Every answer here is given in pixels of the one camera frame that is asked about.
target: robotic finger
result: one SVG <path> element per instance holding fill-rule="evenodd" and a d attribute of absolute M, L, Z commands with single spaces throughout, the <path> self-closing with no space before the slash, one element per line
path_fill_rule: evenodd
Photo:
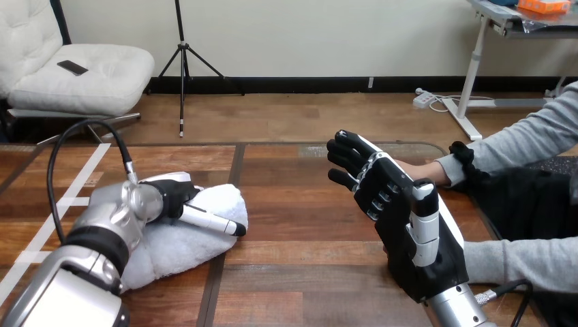
<path fill-rule="evenodd" d="M 349 148 L 354 149 L 363 158 L 369 159 L 375 152 L 381 149 L 363 137 L 350 131 L 341 130 L 335 134 L 335 141 Z"/>

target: orange box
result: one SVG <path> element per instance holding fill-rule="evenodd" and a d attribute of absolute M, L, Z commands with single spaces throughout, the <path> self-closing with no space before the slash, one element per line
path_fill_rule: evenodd
<path fill-rule="evenodd" d="M 520 0 L 518 7 L 540 14 L 565 13 L 572 3 L 568 0 Z"/>

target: human arm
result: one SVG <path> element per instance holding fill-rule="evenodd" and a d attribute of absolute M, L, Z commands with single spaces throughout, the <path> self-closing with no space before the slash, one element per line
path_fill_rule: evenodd
<path fill-rule="evenodd" d="M 466 242 L 464 255 L 470 283 L 526 278 L 537 290 L 578 294 L 578 237 Z"/>
<path fill-rule="evenodd" d="M 474 166 L 493 174 L 548 159 L 578 143 L 578 82 L 569 84 L 554 101 L 502 131 L 468 145 Z M 424 166 L 398 164 L 415 179 L 430 178 L 437 185 L 455 185 L 466 179 L 461 163 L 447 155 Z"/>

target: silver robotic arm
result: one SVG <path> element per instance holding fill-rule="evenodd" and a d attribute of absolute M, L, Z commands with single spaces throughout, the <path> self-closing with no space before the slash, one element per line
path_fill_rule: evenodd
<path fill-rule="evenodd" d="M 329 178 L 346 186 L 361 210 L 376 222 L 397 284 L 424 306 L 432 324 L 495 326 L 470 290 L 463 237 L 429 180 L 413 181 L 366 139 L 339 131 L 327 144 Z"/>
<path fill-rule="evenodd" d="M 145 224 L 178 219 L 233 236 L 245 234 L 240 223 L 192 206 L 199 191 L 186 172 L 96 189 L 2 326 L 129 326 L 129 311 L 119 298 L 121 275 L 142 241 Z"/>

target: armchair cushion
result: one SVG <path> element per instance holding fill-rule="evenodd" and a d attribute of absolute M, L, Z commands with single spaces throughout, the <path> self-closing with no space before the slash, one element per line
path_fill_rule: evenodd
<path fill-rule="evenodd" d="M 75 76 L 57 65 L 64 60 L 89 71 Z M 119 116 L 136 105 L 154 65 L 150 53 L 132 46 L 63 46 L 38 71 L 16 83 L 8 103 L 22 110 Z"/>

